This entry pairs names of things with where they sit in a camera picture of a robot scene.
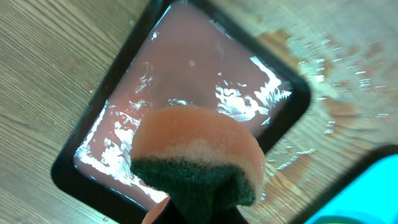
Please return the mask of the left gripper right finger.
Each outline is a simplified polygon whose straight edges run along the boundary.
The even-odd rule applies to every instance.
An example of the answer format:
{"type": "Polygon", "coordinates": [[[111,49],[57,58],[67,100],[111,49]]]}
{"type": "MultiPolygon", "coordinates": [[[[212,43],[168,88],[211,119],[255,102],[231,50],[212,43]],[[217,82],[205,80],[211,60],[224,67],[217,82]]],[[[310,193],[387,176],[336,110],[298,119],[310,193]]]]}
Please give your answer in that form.
{"type": "Polygon", "coordinates": [[[214,214],[214,224],[248,224],[236,206],[214,214]]]}

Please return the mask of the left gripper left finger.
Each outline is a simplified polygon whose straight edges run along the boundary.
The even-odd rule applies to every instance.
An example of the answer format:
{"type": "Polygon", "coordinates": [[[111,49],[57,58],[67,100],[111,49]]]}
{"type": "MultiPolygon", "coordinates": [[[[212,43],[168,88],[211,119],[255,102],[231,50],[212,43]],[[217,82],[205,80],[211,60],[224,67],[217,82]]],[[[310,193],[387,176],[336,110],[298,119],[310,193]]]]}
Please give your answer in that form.
{"type": "Polygon", "coordinates": [[[187,224],[171,198],[167,198],[155,219],[155,224],[187,224]]]}

